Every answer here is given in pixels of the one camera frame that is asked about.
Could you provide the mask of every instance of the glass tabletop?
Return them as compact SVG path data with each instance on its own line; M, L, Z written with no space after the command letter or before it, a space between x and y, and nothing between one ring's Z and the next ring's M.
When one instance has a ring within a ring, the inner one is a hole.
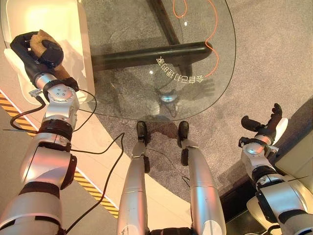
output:
M180 120L226 90L235 32L224 0L82 1L97 113ZM92 110L94 100L82 105Z

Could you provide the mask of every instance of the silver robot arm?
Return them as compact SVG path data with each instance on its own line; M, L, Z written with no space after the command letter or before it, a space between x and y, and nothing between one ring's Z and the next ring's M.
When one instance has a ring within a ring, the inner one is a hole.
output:
M60 190L73 181L77 163L76 157L70 154L70 141L79 108L75 92L78 87L73 78L64 81L55 78L52 68L56 65L51 66L51 61L38 63L38 59L28 54L29 40L34 34L36 32L17 36L11 48L23 60L30 80L38 88L32 96L43 91L49 105L22 162L24 187L0 217L0 235L65 234Z
M288 123L286 118L282 118L278 104L272 111L266 125L250 120L248 116L243 117L242 126L257 134L253 139L242 137L239 140L241 160L256 185L256 197L265 218L271 223L278 223L283 235L312 235L313 215L307 213L302 195L283 175L277 173L267 159L278 151L272 145L281 137Z

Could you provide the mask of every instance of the brown sponge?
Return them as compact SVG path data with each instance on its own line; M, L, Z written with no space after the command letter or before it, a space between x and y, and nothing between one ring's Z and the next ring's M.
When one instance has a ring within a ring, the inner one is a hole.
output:
M42 40L49 40L49 41L52 41L52 42L54 42L60 46L60 44L58 44L49 34L47 34L46 32L44 32L43 30L40 29L38 34L33 35L30 42L29 42L31 50L38 57L40 57L44 53L44 51L46 50L46 48L42 44ZM66 79L66 78L70 77L69 73L65 70L65 68L62 66L62 64L55 67L54 70L55 70L54 75L58 79L62 80L62 79Z

